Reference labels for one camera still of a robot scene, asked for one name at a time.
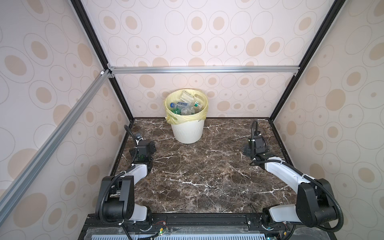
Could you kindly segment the clear crushed bottle white cap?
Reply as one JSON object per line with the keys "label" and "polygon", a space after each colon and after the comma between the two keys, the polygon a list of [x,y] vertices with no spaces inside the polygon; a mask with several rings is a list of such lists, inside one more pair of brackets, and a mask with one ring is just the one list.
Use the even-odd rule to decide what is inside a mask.
{"label": "clear crushed bottle white cap", "polygon": [[195,109],[194,108],[183,108],[181,109],[181,115],[182,116],[189,116],[189,115],[194,115],[195,114]]}

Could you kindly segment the soda water bottle blue cap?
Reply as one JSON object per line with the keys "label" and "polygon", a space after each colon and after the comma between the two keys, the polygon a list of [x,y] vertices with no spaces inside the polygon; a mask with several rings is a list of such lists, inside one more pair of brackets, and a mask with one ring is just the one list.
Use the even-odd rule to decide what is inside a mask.
{"label": "soda water bottle blue cap", "polygon": [[185,103],[185,102],[177,102],[177,103],[170,103],[170,107],[173,109],[184,109],[184,108],[190,108],[191,104]]}

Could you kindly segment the green bottle yellow cap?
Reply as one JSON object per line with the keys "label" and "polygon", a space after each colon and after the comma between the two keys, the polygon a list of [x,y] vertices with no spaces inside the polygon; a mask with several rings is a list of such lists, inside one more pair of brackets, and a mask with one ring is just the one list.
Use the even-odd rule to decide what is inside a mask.
{"label": "green bottle yellow cap", "polygon": [[176,114],[176,115],[181,115],[181,114],[182,114],[182,113],[181,113],[181,110],[178,109],[178,108],[176,108],[176,109],[172,109],[171,112],[174,113],[174,114]]}

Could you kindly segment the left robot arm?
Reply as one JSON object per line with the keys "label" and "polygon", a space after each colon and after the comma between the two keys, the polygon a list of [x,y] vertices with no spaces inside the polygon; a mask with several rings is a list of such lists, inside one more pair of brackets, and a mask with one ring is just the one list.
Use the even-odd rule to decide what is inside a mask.
{"label": "left robot arm", "polygon": [[135,146],[130,150],[132,162],[127,170],[115,176],[103,178],[95,207],[95,216],[105,224],[125,222],[152,222],[150,208],[135,203],[135,185],[144,179],[153,168],[155,142],[134,135],[128,126],[126,132]]}

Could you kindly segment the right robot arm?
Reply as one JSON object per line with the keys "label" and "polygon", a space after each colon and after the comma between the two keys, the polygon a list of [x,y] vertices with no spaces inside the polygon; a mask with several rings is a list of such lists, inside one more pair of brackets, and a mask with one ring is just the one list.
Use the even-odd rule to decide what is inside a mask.
{"label": "right robot arm", "polygon": [[295,204],[264,208],[261,214],[263,228],[271,231],[278,223],[290,223],[329,233],[340,231],[344,226],[344,214],[331,184],[325,179],[315,179],[304,174],[275,156],[269,150],[258,126],[258,121],[254,120],[243,154],[251,159],[250,166],[260,167],[278,177],[297,195]]}

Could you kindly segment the white plastic waste bin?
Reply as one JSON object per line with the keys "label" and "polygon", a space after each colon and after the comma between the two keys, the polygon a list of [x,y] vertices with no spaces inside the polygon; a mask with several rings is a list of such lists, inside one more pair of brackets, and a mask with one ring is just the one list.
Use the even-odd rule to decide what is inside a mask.
{"label": "white plastic waste bin", "polygon": [[196,120],[183,124],[171,125],[171,127],[177,141],[182,144],[193,144],[201,139],[204,123],[204,120]]}

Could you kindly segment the yellow bin liner bag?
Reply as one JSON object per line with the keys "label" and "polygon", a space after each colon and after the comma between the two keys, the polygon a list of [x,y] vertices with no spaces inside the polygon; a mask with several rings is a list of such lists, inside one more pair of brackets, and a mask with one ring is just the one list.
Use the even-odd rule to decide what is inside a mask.
{"label": "yellow bin liner bag", "polygon": [[[190,94],[192,97],[195,97],[197,99],[196,102],[203,105],[202,110],[193,115],[178,115],[173,113],[171,103],[179,102],[181,100],[180,97],[183,91]],[[164,100],[164,106],[166,108],[167,122],[171,125],[179,125],[191,121],[205,120],[208,114],[209,102],[208,98],[202,91],[195,89],[184,89],[170,93]]]}

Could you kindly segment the horizontal aluminium rail back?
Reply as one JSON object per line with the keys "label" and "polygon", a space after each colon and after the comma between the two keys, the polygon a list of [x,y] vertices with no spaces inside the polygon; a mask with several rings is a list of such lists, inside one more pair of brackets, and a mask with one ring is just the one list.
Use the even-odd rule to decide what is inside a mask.
{"label": "horizontal aluminium rail back", "polygon": [[120,74],[247,74],[247,73],[297,73],[299,66],[204,66],[204,67],[115,67],[103,70],[110,76]]}

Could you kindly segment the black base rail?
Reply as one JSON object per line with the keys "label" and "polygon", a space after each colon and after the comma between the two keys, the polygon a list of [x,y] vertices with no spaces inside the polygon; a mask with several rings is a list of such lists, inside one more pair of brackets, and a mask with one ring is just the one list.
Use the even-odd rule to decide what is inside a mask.
{"label": "black base rail", "polygon": [[267,228],[261,215],[153,214],[146,222],[104,224],[88,215],[80,240],[334,240],[332,233],[294,223]]}

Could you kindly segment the black frame post left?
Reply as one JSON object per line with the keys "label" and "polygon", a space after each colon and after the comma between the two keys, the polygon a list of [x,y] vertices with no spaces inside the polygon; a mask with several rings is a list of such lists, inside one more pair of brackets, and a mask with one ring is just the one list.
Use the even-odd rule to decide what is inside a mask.
{"label": "black frame post left", "polygon": [[[85,9],[82,1],[70,0],[70,2],[72,4],[72,6],[74,7],[76,15],[78,16],[78,18],[79,18],[79,20],[83,26],[83,29],[84,29],[92,47],[93,47],[103,69],[104,70],[110,70],[110,68],[108,66],[109,61],[105,55],[105,52],[104,52],[103,47],[101,45],[101,42],[99,41],[99,38],[96,35],[96,32],[95,32],[93,25],[92,25],[92,23],[88,17],[88,14],[86,13],[86,9]],[[133,123],[135,118],[133,117],[133,114],[132,114],[132,112],[131,112],[128,104],[127,104],[127,101],[123,95],[123,91],[122,91],[116,77],[110,77],[109,80],[110,80],[110,83],[113,87],[114,92],[116,93],[116,95],[118,97],[120,104],[123,107],[123,110],[124,110],[126,116],[128,117],[128,120],[130,121],[130,123]]]}

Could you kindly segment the black frame post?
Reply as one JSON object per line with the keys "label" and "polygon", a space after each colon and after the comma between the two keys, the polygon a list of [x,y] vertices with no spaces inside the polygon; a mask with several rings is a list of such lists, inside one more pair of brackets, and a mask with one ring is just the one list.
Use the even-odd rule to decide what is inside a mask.
{"label": "black frame post", "polygon": [[309,62],[311,61],[312,57],[314,56],[315,52],[318,50],[318,47],[322,43],[324,37],[328,33],[329,29],[331,28],[333,22],[337,18],[339,12],[343,8],[344,4],[346,3],[346,0],[336,0],[331,5],[330,10],[326,14],[324,20],[322,21],[322,24],[320,25],[320,28],[318,29],[314,39],[312,40],[311,44],[309,45],[309,48],[307,49],[303,59],[301,60],[299,64],[299,70],[289,81],[288,86],[286,87],[285,91],[283,92],[283,95],[281,96],[278,104],[276,105],[274,111],[272,112],[270,116],[270,121],[273,122],[280,111],[282,110],[285,102],[287,101],[288,97],[290,96],[291,92],[293,91],[294,87],[296,86],[297,82],[299,81],[301,75],[304,73],[304,70],[308,66]]}
{"label": "black frame post", "polygon": [[[70,0],[70,2],[72,4],[72,6],[74,7],[76,15],[78,16],[78,18],[79,18],[79,20],[83,26],[83,29],[84,29],[92,47],[93,47],[103,69],[104,70],[110,70],[110,68],[108,66],[109,61],[105,55],[105,52],[104,52],[103,47],[101,45],[101,42],[99,41],[99,38],[96,35],[96,32],[95,32],[93,25],[92,25],[92,23],[88,17],[88,14],[86,13],[86,9],[85,9],[82,1]],[[132,114],[132,112],[131,112],[128,104],[127,104],[127,101],[123,95],[123,91],[122,91],[116,77],[110,77],[109,80],[110,80],[110,83],[113,87],[114,92],[116,93],[116,95],[118,97],[120,104],[123,107],[123,110],[124,110],[126,116],[128,117],[128,120],[130,121],[130,123],[133,123],[135,118],[133,117],[133,114]]]}

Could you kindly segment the aluminium rail left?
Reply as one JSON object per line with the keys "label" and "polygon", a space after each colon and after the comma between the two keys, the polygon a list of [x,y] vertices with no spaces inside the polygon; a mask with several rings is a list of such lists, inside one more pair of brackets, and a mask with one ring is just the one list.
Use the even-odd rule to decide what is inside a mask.
{"label": "aluminium rail left", "polygon": [[4,224],[10,213],[16,207],[32,182],[36,179],[55,150],[59,147],[80,115],[88,107],[97,91],[109,78],[110,73],[110,70],[105,69],[103,70],[103,73],[94,80],[87,91],[62,120],[56,130],[53,131],[42,147],[36,152],[31,161],[13,181],[10,188],[5,192],[4,196],[1,198],[1,225]]}

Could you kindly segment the black frame post right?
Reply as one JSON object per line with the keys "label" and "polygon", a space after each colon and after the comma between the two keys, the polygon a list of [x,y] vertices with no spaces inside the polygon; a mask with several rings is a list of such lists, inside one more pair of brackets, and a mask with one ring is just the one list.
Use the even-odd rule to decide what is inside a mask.
{"label": "black frame post right", "polygon": [[282,110],[285,102],[287,101],[288,97],[290,96],[291,92],[293,91],[294,87],[296,86],[297,82],[299,81],[301,75],[304,73],[304,70],[308,66],[309,62],[311,61],[312,57],[314,56],[315,52],[318,50],[318,47],[322,43],[324,37],[328,33],[329,29],[331,28],[333,22],[337,18],[339,12],[343,8],[344,4],[346,3],[346,0],[336,0],[331,5],[330,10],[326,14],[324,20],[322,21],[322,24],[320,25],[320,28],[318,29],[314,39],[312,40],[311,44],[309,45],[309,48],[307,49],[303,59],[301,60],[299,64],[299,70],[289,81],[288,86],[286,87],[285,91],[283,92],[283,95],[281,96],[278,104],[276,105],[274,111],[272,112],[270,116],[270,121],[273,122],[280,111]]}

